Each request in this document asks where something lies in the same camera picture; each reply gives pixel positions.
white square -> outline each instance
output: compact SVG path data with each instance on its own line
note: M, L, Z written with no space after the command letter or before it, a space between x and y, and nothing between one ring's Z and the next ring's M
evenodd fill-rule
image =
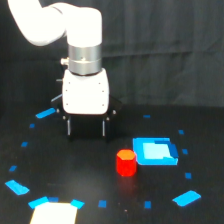
M143 152L145 159L173 158L166 144L143 143Z
M46 202L38 205L30 224L74 224L77 208L69 203Z

black surface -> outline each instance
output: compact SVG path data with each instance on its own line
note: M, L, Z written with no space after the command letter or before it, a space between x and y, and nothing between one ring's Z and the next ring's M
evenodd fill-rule
M35 118L46 109L14 105L0 121L1 224L29 223L33 211L28 202L43 196L85 202L77 224L223 223L223 109L124 106L108 144L101 138L101 119L74 118L75 138L68 141L58 114ZM150 119L143 118L148 114ZM185 135L179 135L180 129ZM132 149L134 137L169 137L178 149L178 166L138 166L134 177L120 177L116 153ZM26 148L21 147L24 141ZM182 154L183 148L189 155ZM18 168L9 173L12 165ZM192 173L192 180L185 179L185 172ZM14 194L4 184L12 179L30 192ZM184 208L172 202L188 190L202 198ZM106 200L107 208L98 208L99 200ZM145 201L152 202L151 210L144 209Z

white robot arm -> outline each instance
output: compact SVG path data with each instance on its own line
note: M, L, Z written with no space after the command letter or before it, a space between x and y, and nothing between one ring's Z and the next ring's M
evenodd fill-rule
M67 36L69 57L64 64L68 69L62 88L64 110L69 114L105 113L109 84L101 62L100 11L67 3L42 8L39 0L8 0L8 4L16 24L30 43L44 46Z

red cylinder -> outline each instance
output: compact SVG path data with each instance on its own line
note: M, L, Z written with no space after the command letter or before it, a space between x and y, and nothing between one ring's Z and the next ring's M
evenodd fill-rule
M133 176L136 173L136 154L130 149L122 149L117 153L117 172L121 176Z

blue-bordered white square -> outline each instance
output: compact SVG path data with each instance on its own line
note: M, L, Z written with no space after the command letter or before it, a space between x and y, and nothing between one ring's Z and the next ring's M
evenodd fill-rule
M178 152L169 138L134 138L133 150L140 165L177 165Z

